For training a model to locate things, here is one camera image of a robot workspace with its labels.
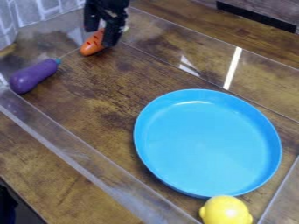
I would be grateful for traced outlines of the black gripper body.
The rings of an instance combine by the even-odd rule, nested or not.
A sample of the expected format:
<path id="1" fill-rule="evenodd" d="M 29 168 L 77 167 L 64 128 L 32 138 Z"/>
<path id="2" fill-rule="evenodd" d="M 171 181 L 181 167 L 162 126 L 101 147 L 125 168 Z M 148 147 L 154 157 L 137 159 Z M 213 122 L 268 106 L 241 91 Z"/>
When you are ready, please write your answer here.
<path id="1" fill-rule="evenodd" d="M 126 18 L 129 0 L 86 0 L 85 18 Z"/>

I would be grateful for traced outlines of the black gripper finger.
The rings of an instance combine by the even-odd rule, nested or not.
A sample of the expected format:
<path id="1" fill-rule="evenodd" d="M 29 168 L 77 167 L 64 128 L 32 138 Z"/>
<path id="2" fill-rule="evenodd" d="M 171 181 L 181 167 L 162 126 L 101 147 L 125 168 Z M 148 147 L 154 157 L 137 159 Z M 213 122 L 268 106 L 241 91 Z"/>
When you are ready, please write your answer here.
<path id="1" fill-rule="evenodd" d="M 98 29 L 100 12 L 96 5 L 84 6 L 84 30 L 94 32 Z"/>
<path id="2" fill-rule="evenodd" d="M 122 35 L 126 19 L 124 17 L 116 17 L 113 19 L 105 19 L 105 28 L 101 45 L 104 47 L 112 47 L 117 44 Z"/>

